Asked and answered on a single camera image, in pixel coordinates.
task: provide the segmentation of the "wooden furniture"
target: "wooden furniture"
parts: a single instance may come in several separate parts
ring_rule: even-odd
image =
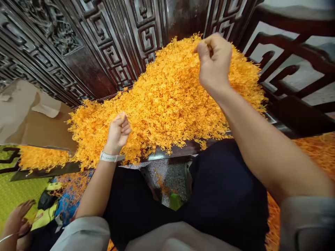
[[[238,42],[256,0],[3,0],[0,87],[25,79],[76,107],[131,87],[174,36]]]
[[[302,6],[274,8],[261,4],[255,8],[246,32],[238,45],[238,49],[241,51],[245,49],[259,22],[297,34],[297,37],[293,39],[283,34],[268,35],[259,32],[245,53],[246,57],[250,57],[259,44],[273,44],[283,49],[283,52],[273,62],[271,60],[275,52],[267,51],[262,60],[256,63],[264,68],[259,83],[267,92],[268,110],[278,121],[293,130],[294,137],[309,137],[335,130],[334,119],[325,115],[325,113],[335,112],[335,98],[330,102],[314,106],[302,100],[317,91],[320,93],[322,88],[335,82],[334,61],[325,51],[306,43],[309,38],[315,38],[315,36],[335,37],[334,11],[309,9]],[[323,76],[305,87],[297,89],[283,80],[289,75],[299,73],[299,64],[292,64],[284,67],[273,78],[269,78],[292,55],[308,61],[312,68],[322,73]],[[276,90],[271,90],[268,83]]]

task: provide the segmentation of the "dark wooden chair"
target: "dark wooden chair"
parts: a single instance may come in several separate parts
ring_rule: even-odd
[[[263,69],[259,84],[264,87],[266,96],[269,98],[268,110],[275,116],[278,123],[283,123],[292,130],[292,133],[289,134],[291,138],[309,137],[335,131],[334,119],[325,114],[335,111],[335,98],[330,102],[317,105],[309,105],[302,100],[317,91],[320,93],[320,89],[335,82],[334,61],[325,51],[306,43],[312,36],[335,37],[334,11],[309,9],[302,6],[274,8],[260,4],[255,8],[246,32],[238,45],[238,49],[245,50],[260,22],[298,34],[293,39],[283,34],[268,35],[259,32],[245,53],[246,57],[250,57],[259,44],[273,44],[283,49],[283,52],[272,62],[275,52],[267,51],[263,54],[262,60],[255,63],[259,63]],[[287,64],[288,58],[292,55],[307,60],[312,68],[322,73],[323,76],[302,89],[297,89],[287,83],[283,80],[285,77],[299,72],[299,64],[285,67],[285,63]]]

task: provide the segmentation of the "person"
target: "person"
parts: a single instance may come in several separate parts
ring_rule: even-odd
[[[1,234],[0,251],[45,251],[55,244],[62,233],[61,220],[53,219],[47,225],[31,230],[32,225],[25,215],[35,203],[35,200],[27,200],[9,214]]]
[[[173,211],[152,198],[140,171],[100,161],[76,219],[52,251],[265,250],[267,191],[281,208],[281,250],[321,250],[335,219],[332,180],[231,86],[232,47],[202,40],[200,83],[221,107],[234,139],[213,144],[189,168],[192,194]],[[103,152],[119,155],[131,132],[125,114],[111,123]]]
[[[1,234],[0,250],[25,250],[30,244],[29,231],[31,225],[25,215],[35,204],[35,200],[27,200],[9,214]]]

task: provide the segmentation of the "hand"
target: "hand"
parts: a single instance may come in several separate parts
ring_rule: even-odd
[[[199,79],[201,85],[214,98],[217,94],[230,89],[228,74],[232,46],[218,33],[202,40],[196,52],[200,59]]]
[[[20,232],[24,231],[27,227],[27,224],[29,224],[24,216],[34,204],[36,204],[35,200],[27,200],[18,205],[18,207],[9,214],[5,229],[12,234],[17,233],[19,230]]]
[[[124,112],[117,115],[109,126],[109,133],[104,152],[110,155],[118,155],[124,145],[132,129],[128,122],[128,115]]]

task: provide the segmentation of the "forearm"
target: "forearm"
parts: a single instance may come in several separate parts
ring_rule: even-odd
[[[288,196],[333,196],[334,184],[288,137],[232,88],[214,97],[243,159],[277,203]]]
[[[105,147],[104,152],[118,155],[120,149]],[[102,217],[110,195],[116,163],[100,161],[80,200],[76,218],[84,216]]]
[[[20,229],[20,223],[17,224],[7,224],[5,225],[1,238],[6,238],[7,236],[10,236],[6,238],[5,240],[0,242],[0,251],[6,250],[6,251],[16,251],[16,242],[18,239],[18,231]]]

